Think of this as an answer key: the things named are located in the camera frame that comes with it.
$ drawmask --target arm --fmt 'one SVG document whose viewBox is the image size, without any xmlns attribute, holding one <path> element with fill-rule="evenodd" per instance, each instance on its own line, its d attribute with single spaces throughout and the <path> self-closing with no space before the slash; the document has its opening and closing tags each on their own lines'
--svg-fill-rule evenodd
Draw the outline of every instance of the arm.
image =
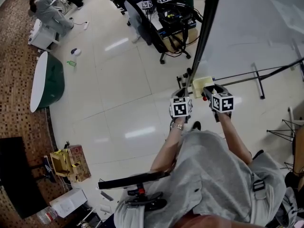
<svg viewBox="0 0 304 228">
<path fill-rule="evenodd" d="M 180 117 L 175 120 L 177 124 L 184 125 L 185 118 Z M 151 171 L 167 171 L 169 170 L 175 160 L 176 154 L 178 153 L 178 143 L 181 139 L 181 130 L 172 128 L 166 142 L 158 152 L 155 160 L 153 161 Z"/>
<path fill-rule="evenodd" d="M 243 162 L 249 165 L 252 162 L 252 156 L 239 137 L 235 127 L 231 122 L 231 119 L 227 114 L 223 113 L 218 113 L 218 117 L 222 125 L 229 150 Z"/>
</svg>

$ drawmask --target cardboard box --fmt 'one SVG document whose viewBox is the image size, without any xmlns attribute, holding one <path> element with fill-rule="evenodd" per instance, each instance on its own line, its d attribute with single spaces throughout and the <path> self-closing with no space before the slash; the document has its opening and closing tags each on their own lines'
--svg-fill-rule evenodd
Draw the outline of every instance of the cardboard box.
<svg viewBox="0 0 304 228">
<path fill-rule="evenodd" d="M 84 181 L 91 176 L 89 167 L 81 145 L 69 146 L 67 149 L 68 156 L 72 165 L 73 173 L 68 175 L 70 181 Z"/>
<path fill-rule="evenodd" d="M 64 150 L 50 154 L 55 174 L 62 177 L 67 177 L 73 170 L 70 162 L 69 155 Z"/>
</svg>

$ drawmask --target wristwatch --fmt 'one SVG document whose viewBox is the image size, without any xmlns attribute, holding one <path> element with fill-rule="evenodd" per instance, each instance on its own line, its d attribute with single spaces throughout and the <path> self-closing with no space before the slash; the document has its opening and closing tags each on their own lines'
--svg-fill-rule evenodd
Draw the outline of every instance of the wristwatch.
<svg viewBox="0 0 304 228">
<path fill-rule="evenodd" d="M 171 126 L 170 126 L 170 129 L 172 128 L 177 128 L 179 130 L 183 130 L 184 129 L 184 125 L 183 124 L 179 124 L 179 123 L 175 123 L 175 122 L 172 122 L 171 123 Z"/>
</svg>

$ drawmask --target wrist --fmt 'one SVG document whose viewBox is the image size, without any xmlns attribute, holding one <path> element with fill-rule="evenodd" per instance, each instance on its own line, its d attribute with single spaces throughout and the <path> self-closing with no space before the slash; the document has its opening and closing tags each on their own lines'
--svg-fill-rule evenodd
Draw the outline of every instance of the wrist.
<svg viewBox="0 0 304 228">
<path fill-rule="evenodd" d="M 177 123 L 177 124 L 182 124 L 182 125 L 184 125 L 185 124 L 185 117 L 178 117 L 178 118 L 176 118 L 175 119 L 175 123 Z"/>
</svg>

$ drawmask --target buckle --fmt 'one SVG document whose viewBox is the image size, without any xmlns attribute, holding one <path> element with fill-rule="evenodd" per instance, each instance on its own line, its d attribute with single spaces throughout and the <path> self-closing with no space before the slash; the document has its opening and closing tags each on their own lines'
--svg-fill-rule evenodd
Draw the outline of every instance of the buckle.
<svg viewBox="0 0 304 228">
<path fill-rule="evenodd" d="M 257 180 L 253 183 L 253 192 L 257 200 L 266 198 L 265 183 L 263 180 Z"/>
</svg>

